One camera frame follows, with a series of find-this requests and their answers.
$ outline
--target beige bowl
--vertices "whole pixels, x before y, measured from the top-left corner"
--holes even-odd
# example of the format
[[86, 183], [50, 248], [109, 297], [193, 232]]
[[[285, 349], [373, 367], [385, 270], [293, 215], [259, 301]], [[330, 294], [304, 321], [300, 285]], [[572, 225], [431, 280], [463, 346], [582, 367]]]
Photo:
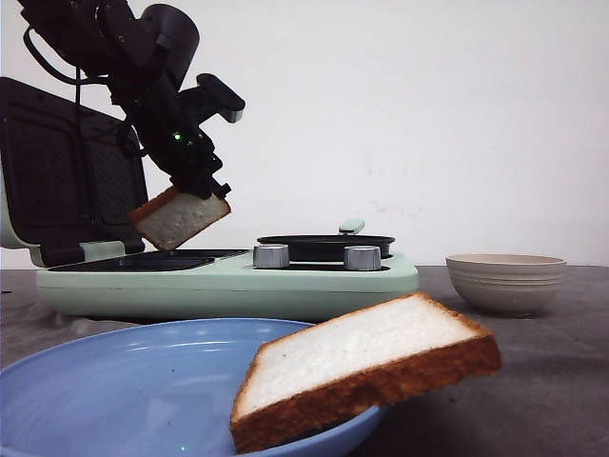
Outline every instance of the beige bowl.
[[526, 254], [451, 255], [446, 265], [466, 302], [507, 316], [527, 316], [550, 303], [567, 270], [562, 259]]

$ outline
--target white bread slice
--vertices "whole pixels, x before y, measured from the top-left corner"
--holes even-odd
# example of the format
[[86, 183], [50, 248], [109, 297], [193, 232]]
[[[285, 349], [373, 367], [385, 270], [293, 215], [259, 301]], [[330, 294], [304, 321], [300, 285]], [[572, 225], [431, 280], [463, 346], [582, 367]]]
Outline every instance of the white bread slice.
[[500, 367], [490, 330], [417, 292], [262, 345], [230, 428], [239, 452], [260, 450]]
[[226, 200], [213, 193], [204, 200], [172, 186], [132, 211], [128, 218], [157, 249], [171, 250], [229, 213]]

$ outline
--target table surface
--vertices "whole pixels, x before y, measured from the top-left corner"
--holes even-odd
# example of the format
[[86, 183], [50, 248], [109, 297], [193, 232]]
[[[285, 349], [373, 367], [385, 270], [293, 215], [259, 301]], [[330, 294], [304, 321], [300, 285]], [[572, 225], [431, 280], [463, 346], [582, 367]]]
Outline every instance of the table surface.
[[[349, 457], [609, 455], [609, 268], [570, 267], [553, 303], [520, 319], [471, 309], [445, 267], [419, 272], [422, 290], [495, 332], [503, 368], [395, 405]], [[61, 315], [38, 300], [34, 276], [2, 271], [2, 366], [136, 325]]]

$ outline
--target blue bowl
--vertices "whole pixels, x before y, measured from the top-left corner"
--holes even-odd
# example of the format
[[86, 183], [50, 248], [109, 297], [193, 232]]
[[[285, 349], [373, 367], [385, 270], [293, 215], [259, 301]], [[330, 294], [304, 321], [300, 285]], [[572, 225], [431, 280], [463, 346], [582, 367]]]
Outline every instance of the blue bowl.
[[[117, 330], [23, 359], [0, 374], [7, 457], [235, 455], [234, 396], [258, 346], [309, 324], [202, 319]], [[249, 457], [343, 456], [378, 425], [373, 407]]]

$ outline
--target silver knob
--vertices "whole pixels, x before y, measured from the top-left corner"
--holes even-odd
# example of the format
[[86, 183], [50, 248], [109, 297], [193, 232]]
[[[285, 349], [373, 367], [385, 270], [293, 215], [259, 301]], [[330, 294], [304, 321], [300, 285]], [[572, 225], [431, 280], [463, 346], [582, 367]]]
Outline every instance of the silver knob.
[[289, 267], [287, 245], [259, 245], [254, 247], [255, 268]]
[[374, 271], [381, 269], [381, 248], [378, 246], [347, 246], [344, 248], [344, 269]]

